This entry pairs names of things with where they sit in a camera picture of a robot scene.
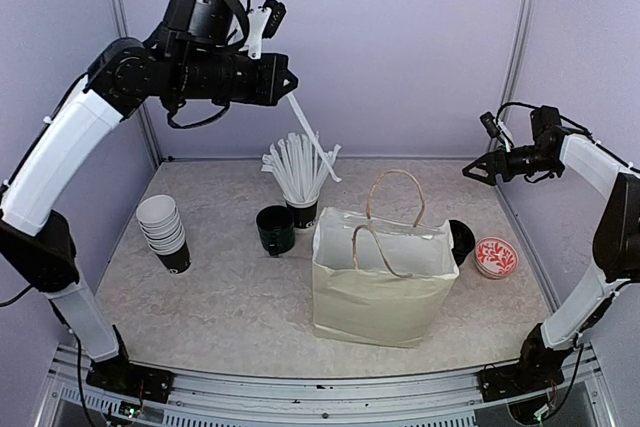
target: speckled tabletop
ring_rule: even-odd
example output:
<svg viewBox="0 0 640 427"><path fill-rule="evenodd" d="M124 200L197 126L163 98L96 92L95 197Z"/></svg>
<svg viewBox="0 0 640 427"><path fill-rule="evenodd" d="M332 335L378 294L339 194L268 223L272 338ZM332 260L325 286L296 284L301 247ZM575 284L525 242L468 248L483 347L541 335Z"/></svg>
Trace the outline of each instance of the speckled tabletop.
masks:
<svg viewBox="0 0 640 427"><path fill-rule="evenodd" d="M462 177L464 162L340 160L343 182L329 179L320 208L364 211L377 175L409 170L427 199L423 223L458 219L476 239L501 237L521 253L517 271L489 280L471 256L417 349L316 338L312 327L311 242L297 236L280 258L262 249L256 214L282 202L259 161L164 163L145 196L172 195L192 265L171 275L129 223L97 293L134 361L205 372L268 377L340 378L426 373L517 358L522 341L549 311L492 188ZM388 177L376 192L374 215L412 221L415 187Z"/></svg>

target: paper bag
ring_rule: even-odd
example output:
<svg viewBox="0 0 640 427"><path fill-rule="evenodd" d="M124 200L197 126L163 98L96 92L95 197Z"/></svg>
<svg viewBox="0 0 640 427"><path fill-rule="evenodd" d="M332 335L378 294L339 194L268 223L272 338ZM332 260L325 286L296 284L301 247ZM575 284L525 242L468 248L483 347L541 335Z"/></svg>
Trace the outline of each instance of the paper bag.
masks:
<svg viewBox="0 0 640 427"><path fill-rule="evenodd" d="M384 176L408 175L422 209L413 225L371 217ZM449 222L418 225L425 210L408 172L382 174L366 215L328 207L313 239L313 321L319 337L390 347L417 347L459 275Z"/></svg>

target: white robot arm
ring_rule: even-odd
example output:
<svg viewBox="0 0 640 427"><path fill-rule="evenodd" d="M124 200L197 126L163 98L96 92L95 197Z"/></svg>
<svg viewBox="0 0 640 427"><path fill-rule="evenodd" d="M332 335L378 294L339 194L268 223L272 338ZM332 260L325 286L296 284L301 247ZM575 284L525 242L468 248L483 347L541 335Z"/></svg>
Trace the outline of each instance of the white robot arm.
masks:
<svg viewBox="0 0 640 427"><path fill-rule="evenodd" d="M555 107L511 102L501 107L498 116L509 105L532 110L534 145L514 147L508 131L486 113L480 119L502 146L465 167L463 174L488 185L496 185L497 175L505 182L524 175L536 183L560 177L570 168L607 205L594 236L590 265L571 295L531 331L517 364L489 367L478 374L486 401L562 383L562 363L582 343L584 332L602 318L623 287L640 282L640 171L595 141L585 127L562 117ZM572 127L564 126L563 120Z"/></svg>
<svg viewBox="0 0 640 427"><path fill-rule="evenodd" d="M82 342L92 360L89 384L133 397L144 385L143 398L166 402L172 375L129 363L75 267L69 226L54 203L100 141L147 97L160 97L169 125L184 129L219 119L230 102L275 106L297 87L286 55L262 53L262 39L275 34L284 5L266 0L250 10L249 2L170 0L147 40L113 42L45 118L45 129L2 185L0 253ZM188 99L209 99L222 109L183 126L173 118Z"/></svg>

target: cup stack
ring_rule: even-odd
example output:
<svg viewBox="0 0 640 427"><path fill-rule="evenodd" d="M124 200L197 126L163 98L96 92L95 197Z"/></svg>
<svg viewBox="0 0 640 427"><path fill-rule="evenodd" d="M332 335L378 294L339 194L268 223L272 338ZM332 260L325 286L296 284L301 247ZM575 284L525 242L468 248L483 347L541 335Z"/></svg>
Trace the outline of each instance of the cup stack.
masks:
<svg viewBox="0 0 640 427"><path fill-rule="evenodd" d="M189 268L189 248L173 197L156 195L148 198L138 206L136 218L149 248L169 273L179 274Z"/></svg>

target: red patterned bowl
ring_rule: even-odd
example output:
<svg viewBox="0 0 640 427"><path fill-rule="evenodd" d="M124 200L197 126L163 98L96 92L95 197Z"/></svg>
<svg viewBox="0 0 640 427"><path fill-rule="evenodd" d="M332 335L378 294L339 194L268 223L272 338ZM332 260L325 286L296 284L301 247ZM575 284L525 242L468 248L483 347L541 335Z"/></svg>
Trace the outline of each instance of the red patterned bowl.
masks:
<svg viewBox="0 0 640 427"><path fill-rule="evenodd" d="M487 237L476 244L476 266L490 278L503 278L513 273L518 266L518 253L508 242Z"/></svg>

